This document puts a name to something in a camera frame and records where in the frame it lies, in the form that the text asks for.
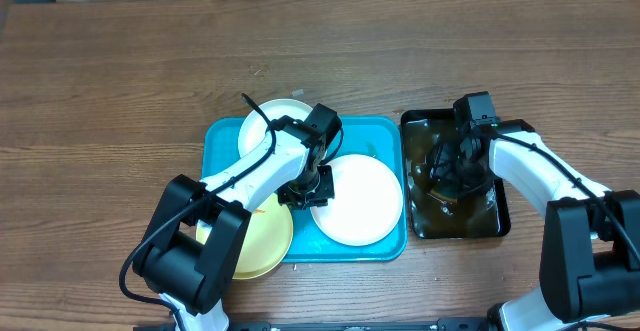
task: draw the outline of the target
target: black metal base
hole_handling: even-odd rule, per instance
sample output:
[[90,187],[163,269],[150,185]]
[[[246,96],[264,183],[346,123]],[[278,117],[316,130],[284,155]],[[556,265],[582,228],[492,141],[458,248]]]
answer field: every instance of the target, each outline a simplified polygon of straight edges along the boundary
[[174,331],[175,329],[176,324],[170,323],[157,326],[135,326],[133,331]]
[[425,322],[269,324],[232,323],[230,331],[496,331],[480,317],[451,317]]

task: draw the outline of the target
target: wooden table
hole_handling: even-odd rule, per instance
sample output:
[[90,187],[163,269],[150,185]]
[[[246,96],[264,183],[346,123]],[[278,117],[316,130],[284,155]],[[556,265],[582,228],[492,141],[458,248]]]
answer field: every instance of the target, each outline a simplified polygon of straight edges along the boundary
[[[396,122],[488,90],[588,177],[640,189],[640,0],[14,5],[0,44],[0,328],[166,321],[116,281],[164,186],[199,177],[208,127],[249,112],[240,92],[261,103],[299,89]],[[507,197],[505,238],[411,235],[388,263],[282,265],[235,282],[226,310],[279,323],[483,315],[537,284],[542,219]]]

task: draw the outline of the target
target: white plate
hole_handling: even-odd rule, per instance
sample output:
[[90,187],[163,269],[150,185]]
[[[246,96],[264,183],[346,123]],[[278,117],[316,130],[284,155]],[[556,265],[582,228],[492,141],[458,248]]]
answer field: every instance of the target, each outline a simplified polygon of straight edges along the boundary
[[[277,99],[260,105],[269,120],[290,116],[296,120],[303,120],[309,116],[313,108],[304,102],[292,99]],[[238,135],[238,152],[240,157],[251,152],[262,142],[267,130],[267,124],[257,112],[251,111],[240,127]]]
[[316,224],[331,239],[349,246],[380,241],[402,214],[402,189],[396,175],[382,162],[364,155],[338,157],[328,163],[335,198],[312,207]]

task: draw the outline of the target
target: yellow plate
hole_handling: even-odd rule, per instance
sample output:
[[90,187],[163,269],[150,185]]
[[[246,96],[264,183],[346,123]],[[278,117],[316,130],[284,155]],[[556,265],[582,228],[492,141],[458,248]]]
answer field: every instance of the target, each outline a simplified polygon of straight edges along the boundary
[[[210,231],[210,228],[198,227],[196,240],[204,243]],[[289,251],[291,240],[291,211],[280,205],[278,196],[273,194],[251,215],[233,279],[247,280],[271,271]]]

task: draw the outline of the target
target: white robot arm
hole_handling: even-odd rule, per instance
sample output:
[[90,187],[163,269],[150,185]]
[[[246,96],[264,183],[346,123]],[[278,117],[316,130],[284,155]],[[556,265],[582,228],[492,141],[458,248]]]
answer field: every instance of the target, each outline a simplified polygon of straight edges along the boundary
[[[507,135],[527,144],[535,144],[537,148],[562,163],[598,197],[603,197],[605,191],[610,191],[607,187],[587,179],[566,164],[549,150],[537,133],[518,131]],[[564,197],[576,200],[588,198],[543,156],[510,141],[491,140],[489,167],[496,176],[513,185],[543,218],[549,201],[560,200]],[[594,320],[605,316],[607,315],[593,316],[589,319]],[[562,322],[551,313],[540,286],[517,300],[505,303],[500,308],[500,321],[503,331],[555,331],[572,324]]]
[[[333,198],[330,166],[321,160],[341,128],[337,113],[318,104],[304,120],[283,116],[253,151],[201,182],[172,180],[143,237],[125,262],[172,309],[180,331],[225,331],[229,319],[222,296],[235,272],[251,213],[274,192],[291,209],[326,205]],[[179,224],[210,229],[204,245],[180,232]]]
[[[500,122],[486,92],[456,101],[454,112],[460,138],[447,158],[455,160],[456,180],[483,180],[482,187],[465,185],[483,192],[493,177],[503,178],[545,218],[540,286],[490,310],[490,324],[500,331],[555,331],[639,309],[640,195],[587,179],[524,121]],[[479,167],[484,177],[477,176]],[[612,251],[593,254],[596,237],[614,241]]]

